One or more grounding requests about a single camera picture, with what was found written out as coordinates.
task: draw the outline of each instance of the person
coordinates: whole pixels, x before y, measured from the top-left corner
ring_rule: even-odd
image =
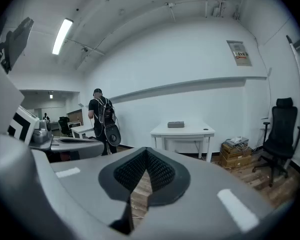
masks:
[[[44,113],[43,120],[48,120],[50,122],[50,118],[49,118],[49,116],[47,116],[47,113]]]
[[[102,156],[106,156],[107,153],[107,137],[105,134],[105,129],[103,127],[103,125],[100,123],[99,119],[97,118],[99,116],[99,109],[101,109],[102,104],[106,104],[109,103],[112,106],[112,102],[105,98],[102,94],[102,90],[97,88],[93,91],[93,98],[92,100],[90,100],[89,102],[89,112],[88,112],[88,117],[90,119],[94,118],[94,133],[95,133],[95,137],[98,141],[102,142],[104,145],[104,149],[102,152]],[[110,143],[109,144],[109,148],[112,154],[117,153],[117,147],[112,146]]]

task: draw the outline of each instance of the stack of boxes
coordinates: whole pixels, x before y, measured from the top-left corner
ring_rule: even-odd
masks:
[[[223,143],[220,152],[221,165],[227,168],[247,165],[251,162],[251,153],[252,150],[248,143],[243,144],[243,147],[231,147]]]

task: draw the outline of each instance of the cardboard box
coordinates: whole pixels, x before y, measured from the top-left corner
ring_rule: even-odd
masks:
[[[252,149],[250,147],[245,151],[238,151],[238,150],[236,150],[236,151],[237,151],[236,153],[228,153],[224,148],[222,148],[222,150],[221,150],[225,159],[228,159],[228,160],[231,158],[246,157],[246,156],[251,155],[251,153],[252,153]]]
[[[231,159],[226,159],[223,155],[221,155],[221,165],[222,167],[238,167],[244,166],[251,163],[251,155],[242,156],[241,158],[235,157]]]
[[[231,147],[225,143],[222,144],[222,149],[226,150],[229,154],[232,154],[232,153],[237,153],[238,152],[238,149],[234,146],[234,147]]]

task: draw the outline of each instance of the black pants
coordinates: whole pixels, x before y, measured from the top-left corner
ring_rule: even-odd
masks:
[[[95,133],[96,139],[98,141],[102,142],[103,145],[104,145],[102,156],[108,155],[108,152],[107,152],[107,142],[108,142],[108,140],[107,140],[107,137],[105,135],[105,130],[102,130],[102,133],[99,137],[97,137],[99,134],[97,134],[96,130],[94,130],[94,133]],[[109,148],[110,148],[111,153],[112,154],[117,153],[117,147],[110,145],[109,142],[108,142],[108,144],[109,144]]]

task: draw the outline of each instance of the wooden floor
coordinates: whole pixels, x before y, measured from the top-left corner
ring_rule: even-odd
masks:
[[[118,148],[118,151],[123,151],[124,148]],[[259,156],[268,156],[265,152],[259,151],[252,156],[252,162],[248,165],[234,169],[225,168],[234,176],[245,182],[250,187],[256,189],[265,200],[267,200],[274,208],[288,200],[291,200],[296,195],[296,191],[300,185],[300,174],[291,166],[288,167],[288,178],[283,175],[275,175],[272,187],[269,187],[271,169],[269,167],[257,169],[252,172],[254,166],[263,164],[265,161],[258,161]],[[213,156],[213,163],[218,165],[219,156]],[[147,172],[144,173],[137,187],[131,194],[132,217],[134,227],[136,228],[143,217],[147,213],[147,199],[152,193],[150,178]]]

